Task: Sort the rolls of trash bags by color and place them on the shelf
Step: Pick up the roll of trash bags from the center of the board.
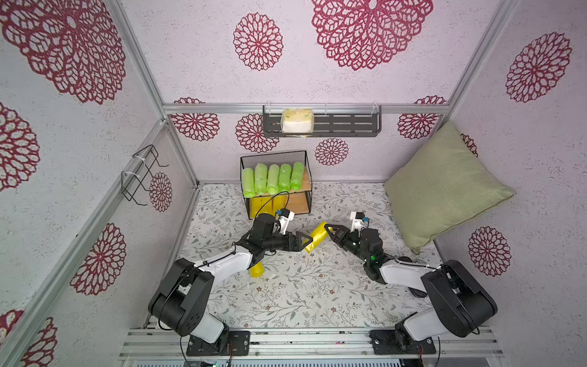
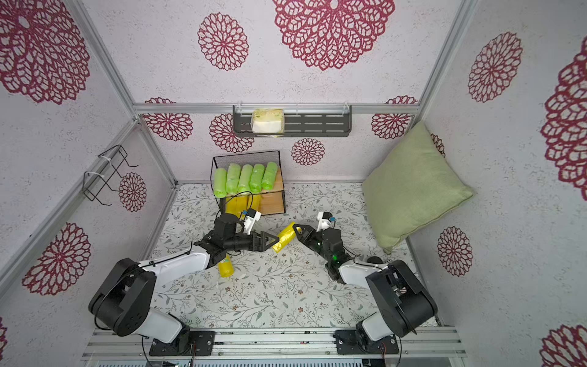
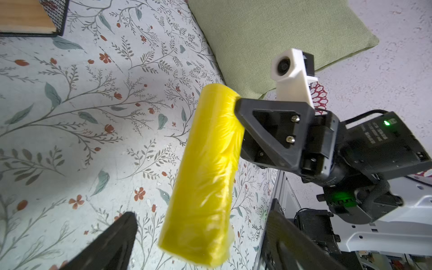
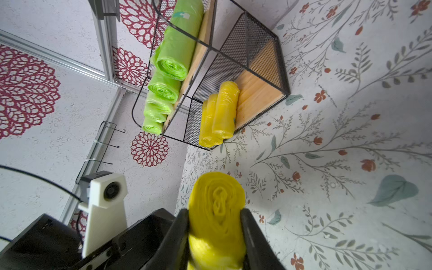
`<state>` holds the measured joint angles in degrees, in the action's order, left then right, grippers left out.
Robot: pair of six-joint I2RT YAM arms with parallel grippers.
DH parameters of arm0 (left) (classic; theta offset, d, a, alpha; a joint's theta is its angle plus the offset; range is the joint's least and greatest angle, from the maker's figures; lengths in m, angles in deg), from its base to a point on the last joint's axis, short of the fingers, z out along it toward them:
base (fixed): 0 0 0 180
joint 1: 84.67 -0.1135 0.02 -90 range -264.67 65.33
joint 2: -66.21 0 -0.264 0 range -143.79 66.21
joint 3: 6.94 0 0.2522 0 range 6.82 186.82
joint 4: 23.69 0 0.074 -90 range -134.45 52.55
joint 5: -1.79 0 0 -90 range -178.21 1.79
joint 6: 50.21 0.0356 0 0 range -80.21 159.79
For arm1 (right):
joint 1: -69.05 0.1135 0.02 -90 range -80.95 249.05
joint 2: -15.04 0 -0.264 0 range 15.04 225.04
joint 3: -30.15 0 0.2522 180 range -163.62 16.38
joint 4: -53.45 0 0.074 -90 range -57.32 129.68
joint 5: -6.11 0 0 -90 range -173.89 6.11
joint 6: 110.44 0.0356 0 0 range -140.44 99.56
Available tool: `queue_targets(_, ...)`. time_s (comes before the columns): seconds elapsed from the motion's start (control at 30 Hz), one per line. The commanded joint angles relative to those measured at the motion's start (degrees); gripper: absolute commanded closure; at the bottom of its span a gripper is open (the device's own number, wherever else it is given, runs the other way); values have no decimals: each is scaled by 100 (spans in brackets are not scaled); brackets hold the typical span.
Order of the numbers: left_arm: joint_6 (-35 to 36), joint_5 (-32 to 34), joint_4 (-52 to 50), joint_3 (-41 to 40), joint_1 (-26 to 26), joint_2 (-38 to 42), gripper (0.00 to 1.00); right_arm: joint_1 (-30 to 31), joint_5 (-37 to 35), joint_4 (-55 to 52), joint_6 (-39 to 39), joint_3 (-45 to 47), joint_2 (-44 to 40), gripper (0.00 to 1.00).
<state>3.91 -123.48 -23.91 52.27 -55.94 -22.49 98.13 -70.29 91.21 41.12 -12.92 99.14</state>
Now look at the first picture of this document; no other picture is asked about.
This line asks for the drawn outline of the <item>yellow trash bag roll diagonal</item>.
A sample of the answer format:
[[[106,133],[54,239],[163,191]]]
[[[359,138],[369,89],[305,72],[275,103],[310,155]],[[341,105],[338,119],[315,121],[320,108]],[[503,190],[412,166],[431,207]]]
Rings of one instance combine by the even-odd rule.
[[[312,238],[312,242],[309,243],[304,249],[307,253],[313,252],[314,249],[316,249],[321,243],[323,243],[326,239],[328,239],[330,237],[328,230],[327,230],[327,227],[328,227],[328,223],[322,222],[310,234],[310,237]]]

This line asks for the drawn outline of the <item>pale green trash bag roll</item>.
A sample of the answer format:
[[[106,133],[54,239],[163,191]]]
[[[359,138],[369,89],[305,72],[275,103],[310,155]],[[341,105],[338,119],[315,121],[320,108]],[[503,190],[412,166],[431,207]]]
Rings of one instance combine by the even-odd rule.
[[[279,165],[271,165],[268,169],[267,177],[267,192],[270,195],[275,195],[278,192],[278,180],[281,172]]]

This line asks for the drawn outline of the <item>black wire wooden shelf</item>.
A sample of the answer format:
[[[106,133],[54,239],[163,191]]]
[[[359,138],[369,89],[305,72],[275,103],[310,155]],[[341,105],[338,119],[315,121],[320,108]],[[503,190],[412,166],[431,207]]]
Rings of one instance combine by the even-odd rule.
[[[313,182],[306,151],[242,156],[239,166],[250,219],[283,207],[296,214],[311,211]]]

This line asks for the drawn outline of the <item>green trash bag roll top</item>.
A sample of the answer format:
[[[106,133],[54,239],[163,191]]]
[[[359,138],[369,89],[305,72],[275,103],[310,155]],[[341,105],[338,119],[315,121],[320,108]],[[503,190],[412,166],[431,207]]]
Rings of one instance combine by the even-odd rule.
[[[268,184],[268,167],[266,164],[255,165],[255,193],[258,196],[265,195]]]

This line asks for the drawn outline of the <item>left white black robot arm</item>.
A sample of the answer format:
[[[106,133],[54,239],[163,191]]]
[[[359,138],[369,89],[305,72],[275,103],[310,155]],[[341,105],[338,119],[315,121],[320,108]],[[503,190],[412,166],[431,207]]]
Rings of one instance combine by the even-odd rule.
[[[252,269],[266,255],[306,249],[313,238],[288,231],[288,221],[263,213],[228,252],[196,262],[176,260],[152,296],[148,312],[180,336],[216,343],[229,327],[206,311],[212,286]]]

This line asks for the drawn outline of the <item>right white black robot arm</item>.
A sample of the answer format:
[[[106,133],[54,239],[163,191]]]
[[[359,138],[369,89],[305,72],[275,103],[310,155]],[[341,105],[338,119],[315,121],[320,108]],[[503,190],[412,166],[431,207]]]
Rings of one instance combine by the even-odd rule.
[[[386,254],[377,229],[351,230],[333,224],[324,229],[337,246],[362,260],[370,280],[404,286],[429,298],[431,308],[394,327],[394,341],[404,350],[448,333],[464,338],[498,313],[493,298],[459,261],[449,260],[437,267],[410,262]]]

